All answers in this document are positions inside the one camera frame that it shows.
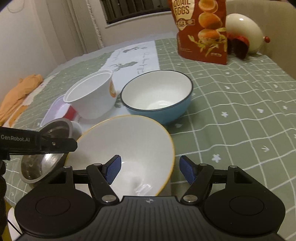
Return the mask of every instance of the deer print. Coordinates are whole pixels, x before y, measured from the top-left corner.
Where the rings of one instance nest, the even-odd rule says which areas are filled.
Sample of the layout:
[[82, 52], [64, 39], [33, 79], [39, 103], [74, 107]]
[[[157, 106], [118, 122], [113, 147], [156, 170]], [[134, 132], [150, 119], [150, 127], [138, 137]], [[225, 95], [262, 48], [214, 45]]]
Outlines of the deer print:
[[137, 64], [138, 62], [130, 62], [130, 63], [126, 63], [126, 64], [113, 64], [111, 66], [114, 66], [114, 67], [117, 67], [114, 71], [118, 71], [122, 68], [126, 68], [126, 67], [130, 67], [130, 66], [133, 66], [135, 64]]
[[131, 51], [131, 50], [137, 50], [137, 49], [146, 49], [147, 47], [140, 47], [140, 46], [136, 46], [136, 47], [133, 47], [133, 48], [131, 48], [131, 49], [126, 49], [126, 50], [124, 50], [123, 52], [124, 53], [127, 53], [128, 51]]

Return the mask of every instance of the blue gripper pad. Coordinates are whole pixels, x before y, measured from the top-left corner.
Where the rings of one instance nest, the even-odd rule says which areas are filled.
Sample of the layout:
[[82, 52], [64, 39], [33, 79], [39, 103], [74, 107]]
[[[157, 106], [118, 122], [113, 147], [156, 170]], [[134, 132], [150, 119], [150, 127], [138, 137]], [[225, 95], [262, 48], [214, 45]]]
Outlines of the blue gripper pad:
[[180, 171], [185, 177], [186, 181], [191, 185], [196, 175], [194, 174], [194, 166], [195, 164], [186, 156], [181, 156], [179, 161]]
[[104, 164], [104, 166], [106, 167], [104, 177], [109, 185], [111, 185], [121, 169], [121, 157], [119, 155], [115, 155], [106, 164]]

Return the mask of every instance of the snack bag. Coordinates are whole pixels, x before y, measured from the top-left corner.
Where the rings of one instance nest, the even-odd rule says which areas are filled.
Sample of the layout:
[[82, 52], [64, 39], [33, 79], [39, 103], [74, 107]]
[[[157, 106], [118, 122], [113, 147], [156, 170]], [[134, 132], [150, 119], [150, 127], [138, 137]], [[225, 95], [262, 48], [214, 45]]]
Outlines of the snack bag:
[[202, 62], [226, 64], [225, 0], [168, 1], [179, 29], [179, 55]]

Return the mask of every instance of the yellow-rimmed bowl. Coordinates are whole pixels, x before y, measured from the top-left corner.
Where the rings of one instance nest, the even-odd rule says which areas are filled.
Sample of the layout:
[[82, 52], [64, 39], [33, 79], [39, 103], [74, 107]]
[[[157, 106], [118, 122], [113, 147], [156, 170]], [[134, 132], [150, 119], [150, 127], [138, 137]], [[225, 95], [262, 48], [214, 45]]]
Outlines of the yellow-rimmed bowl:
[[[114, 117], [91, 128], [77, 142], [77, 150], [66, 160], [74, 170], [121, 156], [121, 170], [111, 185], [120, 199], [157, 196], [170, 179], [174, 145], [166, 129], [153, 119], [139, 115]], [[87, 185], [78, 184], [76, 188], [89, 194]]]

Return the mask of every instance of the bowl rim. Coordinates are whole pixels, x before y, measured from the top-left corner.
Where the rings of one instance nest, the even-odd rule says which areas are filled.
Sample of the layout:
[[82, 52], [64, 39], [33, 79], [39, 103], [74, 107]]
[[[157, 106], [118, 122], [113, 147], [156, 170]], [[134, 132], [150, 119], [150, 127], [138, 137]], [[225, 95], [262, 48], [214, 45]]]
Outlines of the bowl rim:
[[[143, 116], [143, 115], [118, 115], [118, 116], [114, 116], [114, 117], [111, 117], [109, 119], [106, 119], [96, 125], [94, 125], [92, 128], [88, 129], [86, 132], [84, 132], [78, 139], [77, 139], [77, 144], [78, 142], [82, 139], [83, 136], [85, 136], [91, 129], [95, 128], [96, 126], [104, 123], [104, 122], [107, 122], [107, 121], [110, 121], [110, 120], [113, 120], [113, 119], [116, 119], [116, 118], [124, 118], [124, 117], [142, 117], [142, 118], [147, 118], [147, 119], [150, 119], [151, 121], [155, 122], [156, 124], [160, 125], [161, 128], [165, 131], [165, 133], [168, 135], [169, 137], [169, 140], [170, 140], [170, 143], [172, 145], [172, 150], [173, 150], [173, 158], [172, 158], [172, 164], [171, 164], [171, 167], [170, 167], [170, 171], [169, 171], [169, 174], [166, 178], [166, 180], [164, 181], [164, 183], [162, 184], [162, 186], [160, 187], [160, 189], [156, 192], [155, 196], [158, 196], [159, 193], [161, 193], [161, 191], [165, 188], [165, 186], [167, 185], [167, 183], [170, 181], [170, 178], [172, 176], [172, 173], [173, 173], [173, 170], [174, 170], [174, 166], [175, 166], [175, 155], [176, 155], [176, 152], [175, 152], [175, 145], [174, 145], [174, 142], [173, 142], [173, 139], [170, 135], [170, 133], [167, 131], [167, 129], [162, 125], [160, 124], [159, 122], [157, 122], [156, 120], [153, 120], [149, 117], [146, 117], [146, 116]], [[71, 155], [71, 153], [74, 153], [74, 152], [69, 152], [69, 154], [67, 155], [66, 157], [66, 160], [65, 160], [65, 163], [64, 163], [64, 166], [66, 166], [66, 163], [69, 159], [69, 156]]]
[[[190, 90], [189, 94], [188, 94], [184, 99], [180, 100], [179, 102], [177, 102], [177, 103], [175, 103], [175, 104], [173, 104], [173, 105], [170, 105], [170, 106], [164, 107], [164, 108], [160, 108], [160, 109], [153, 109], [153, 110], [137, 109], [137, 108], [133, 108], [133, 107], [129, 106], [128, 104], [126, 104], [126, 103], [124, 102], [124, 100], [122, 99], [122, 93], [123, 93], [125, 87], [126, 87], [130, 82], [132, 82], [134, 79], [136, 79], [136, 78], [138, 78], [138, 77], [140, 77], [140, 76], [142, 76], [142, 75], [145, 75], [145, 74], [148, 74], [148, 73], [152, 73], [152, 72], [157, 72], [157, 71], [172, 71], [172, 72], [177, 72], [177, 73], [180, 73], [180, 74], [184, 75], [184, 76], [190, 81], [190, 83], [191, 83], [191, 90]], [[135, 111], [141, 111], [141, 112], [152, 112], [152, 111], [155, 112], [155, 111], [167, 110], [167, 109], [169, 109], [169, 108], [172, 108], [172, 107], [174, 107], [174, 106], [176, 106], [176, 105], [178, 105], [178, 104], [184, 102], [188, 97], [190, 97], [190, 95], [192, 94], [192, 92], [193, 92], [193, 83], [192, 83], [192, 80], [191, 80], [186, 74], [183, 74], [183, 73], [181, 73], [181, 72], [179, 72], [179, 71], [176, 71], [176, 70], [170, 70], [170, 69], [158, 69], [158, 70], [153, 70], [153, 71], [149, 71], [149, 72], [146, 72], [146, 73], [140, 74], [140, 75], [138, 75], [137, 77], [134, 77], [132, 80], [130, 80], [130, 81], [129, 81], [129, 82], [123, 87], [123, 89], [122, 89], [122, 91], [121, 91], [121, 93], [120, 93], [120, 99], [121, 99], [123, 105], [124, 105], [125, 107], [127, 107], [128, 109], [135, 110]]]
[[[73, 90], [75, 90], [76, 88], [78, 88], [81, 84], [83, 84], [84, 82], [86, 82], [87, 80], [89, 80], [90, 78], [93, 78], [97, 75], [100, 75], [100, 74], [103, 74], [103, 73], [108, 73], [110, 76], [107, 80], [104, 81], [104, 83], [100, 84], [99, 86], [97, 86], [95, 89], [93, 89], [92, 91], [90, 91], [89, 93], [83, 95], [83, 96], [80, 96], [76, 99], [73, 99], [73, 100], [68, 100], [70, 94], [73, 92]], [[112, 75], [113, 75], [113, 72], [109, 69], [102, 69], [102, 70], [98, 70], [96, 72], [93, 72], [85, 77], [83, 77], [82, 79], [80, 79], [79, 81], [77, 81], [75, 84], [73, 84], [70, 89], [68, 89], [66, 91], [66, 93], [64, 94], [64, 97], [63, 97], [63, 101], [67, 104], [71, 104], [77, 100], [80, 100], [88, 95], [90, 95], [91, 93], [93, 93], [94, 91], [96, 91], [97, 89], [99, 89], [103, 84], [105, 84], [109, 79], [112, 80]]]

